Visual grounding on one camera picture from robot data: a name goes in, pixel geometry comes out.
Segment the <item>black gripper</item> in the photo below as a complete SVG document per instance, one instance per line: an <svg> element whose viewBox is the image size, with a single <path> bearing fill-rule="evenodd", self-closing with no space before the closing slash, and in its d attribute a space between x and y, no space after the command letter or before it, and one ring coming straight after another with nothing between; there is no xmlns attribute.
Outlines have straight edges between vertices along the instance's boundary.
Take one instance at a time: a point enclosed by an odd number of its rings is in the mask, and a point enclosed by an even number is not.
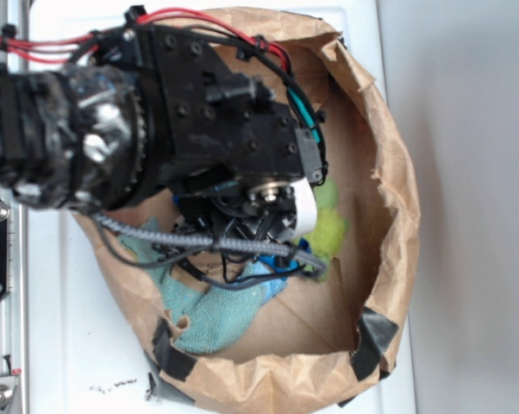
<svg viewBox="0 0 519 414"><path fill-rule="evenodd" d="M326 177L321 133L300 106L242 73L203 73L168 95L169 188L231 217L275 219L286 242L318 220L313 189Z"/></svg>

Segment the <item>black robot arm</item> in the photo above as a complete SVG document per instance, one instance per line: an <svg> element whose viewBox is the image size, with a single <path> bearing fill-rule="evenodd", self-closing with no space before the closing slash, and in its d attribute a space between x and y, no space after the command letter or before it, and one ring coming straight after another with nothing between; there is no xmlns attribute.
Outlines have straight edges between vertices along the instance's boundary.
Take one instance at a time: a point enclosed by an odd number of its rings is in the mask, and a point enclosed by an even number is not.
<svg viewBox="0 0 519 414"><path fill-rule="evenodd" d="M165 189L192 222L317 221L326 174L310 107L231 70L213 38L137 23L94 34L56 72L0 68L0 184L36 209L136 206Z"/></svg>

